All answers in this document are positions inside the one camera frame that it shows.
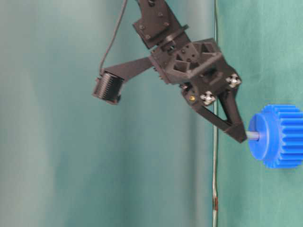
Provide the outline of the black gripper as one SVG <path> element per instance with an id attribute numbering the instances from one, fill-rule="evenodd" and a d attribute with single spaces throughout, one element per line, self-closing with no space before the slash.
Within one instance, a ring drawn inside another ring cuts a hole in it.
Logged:
<path id="1" fill-rule="evenodd" d="M 247 139 L 236 104 L 241 78 L 214 39 L 160 42 L 151 50 L 151 60 L 162 80 L 180 85 L 182 96 L 198 114 L 237 142 Z M 207 109 L 216 100 L 227 120 Z"/>

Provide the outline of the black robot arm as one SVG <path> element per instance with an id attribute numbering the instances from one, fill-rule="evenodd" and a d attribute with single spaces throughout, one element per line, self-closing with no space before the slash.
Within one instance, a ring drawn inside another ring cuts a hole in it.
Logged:
<path id="1" fill-rule="evenodd" d="M 150 60 L 167 84 L 179 85 L 181 94 L 199 115 L 238 142 L 247 135 L 235 97 L 241 78 L 214 39 L 192 42 L 164 0 L 140 0 L 136 32 Z"/>

